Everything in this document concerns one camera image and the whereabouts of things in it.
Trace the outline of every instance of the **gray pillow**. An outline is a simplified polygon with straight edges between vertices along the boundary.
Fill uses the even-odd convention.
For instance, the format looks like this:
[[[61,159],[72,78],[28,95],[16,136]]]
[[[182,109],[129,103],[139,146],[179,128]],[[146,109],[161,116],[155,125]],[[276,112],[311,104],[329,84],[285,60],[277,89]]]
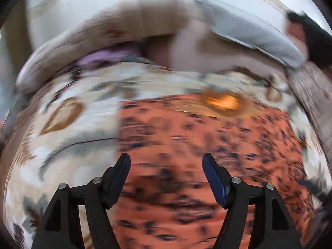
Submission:
[[[298,68],[304,63],[299,49],[269,23],[218,0],[195,0],[215,34],[249,48],[258,49],[284,65]]]

